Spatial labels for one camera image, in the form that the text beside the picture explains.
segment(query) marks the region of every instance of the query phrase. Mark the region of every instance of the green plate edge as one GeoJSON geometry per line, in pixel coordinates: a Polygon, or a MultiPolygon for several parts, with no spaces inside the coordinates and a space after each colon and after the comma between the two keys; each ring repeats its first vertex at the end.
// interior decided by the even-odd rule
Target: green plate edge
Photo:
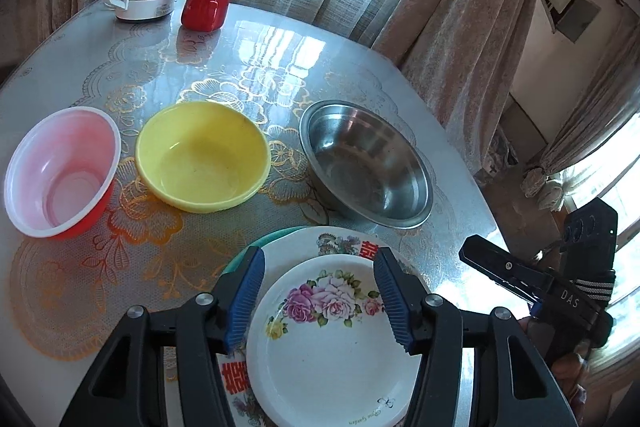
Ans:
{"type": "Polygon", "coordinates": [[[236,255],[231,260],[229,264],[226,265],[222,273],[233,272],[240,264],[240,261],[242,261],[242,257],[244,257],[244,252],[246,252],[246,250],[249,247],[262,248],[264,247],[264,245],[268,245],[269,243],[275,241],[276,239],[280,239],[285,235],[289,235],[290,233],[297,232],[298,230],[308,229],[308,228],[309,227],[290,227],[289,229],[280,229],[280,230],[276,230],[275,232],[268,233],[267,235],[263,235],[260,239],[256,239],[254,242],[252,242],[252,244],[244,247],[244,250],[242,250],[238,255],[236,255]]]}

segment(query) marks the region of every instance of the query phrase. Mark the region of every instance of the red and white bowl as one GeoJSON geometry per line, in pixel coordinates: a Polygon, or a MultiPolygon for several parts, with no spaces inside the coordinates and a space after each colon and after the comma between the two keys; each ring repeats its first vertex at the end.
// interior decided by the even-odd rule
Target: red and white bowl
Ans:
{"type": "Polygon", "coordinates": [[[113,192],[120,159],[115,122],[93,107],[69,107],[39,122],[14,152],[4,206],[30,237],[68,239],[89,230],[113,192]]]}

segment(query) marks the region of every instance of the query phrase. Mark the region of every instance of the lace tablecloth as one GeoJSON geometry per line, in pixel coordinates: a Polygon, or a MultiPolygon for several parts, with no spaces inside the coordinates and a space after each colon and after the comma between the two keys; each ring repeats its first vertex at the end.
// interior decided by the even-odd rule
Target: lace tablecloth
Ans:
{"type": "MultiPolygon", "coordinates": [[[[250,241],[296,225],[336,225],[381,237],[402,251],[432,290],[460,307],[523,302],[458,260],[467,235],[502,244],[495,221],[444,131],[401,73],[359,44],[283,16],[232,6],[222,30],[170,18],[130,25],[98,1],[58,29],[0,91],[0,168],[27,131],[69,105],[108,112],[122,136],[110,206],[71,241],[22,237],[0,212],[0,373],[38,427],[60,421],[91,355],[127,307],[172,308],[212,287],[250,241]],[[431,217],[418,230],[357,225],[318,200],[306,174],[298,122],[312,102],[350,100],[387,119],[430,170],[431,217]],[[161,203],[140,180],[136,136],[159,109],[213,100],[242,111],[271,147],[271,172],[258,195],[217,214],[187,214],[161,203]]],[[[461,407],[472,373],[466,357],[461,407]]]]}

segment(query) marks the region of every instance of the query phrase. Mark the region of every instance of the stainless steel bowl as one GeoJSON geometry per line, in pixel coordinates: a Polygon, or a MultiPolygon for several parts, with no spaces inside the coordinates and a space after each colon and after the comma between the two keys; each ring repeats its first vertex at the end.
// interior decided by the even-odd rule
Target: stainless steel bowl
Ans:
{"type": "Polygon", "coordinates": [[[330,207],[354,219],[414,229],[433,204],[431,180],[409,142],[371,111],[316,102],[300,120],[310,176],[330,207]]]}

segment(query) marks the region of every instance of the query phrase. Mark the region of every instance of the stack of plates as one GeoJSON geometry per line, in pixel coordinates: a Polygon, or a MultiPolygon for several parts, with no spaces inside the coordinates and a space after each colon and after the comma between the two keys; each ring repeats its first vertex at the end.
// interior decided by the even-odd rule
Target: stack of plates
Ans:
{"type": "Polygon", "coordinates": [[[387,245],[336,227],[294,230],[258,245],[266,270],[246,344],[218,357],[236,426],[396,425],[420,357],[394,340],[373,277],[387,245]]]}

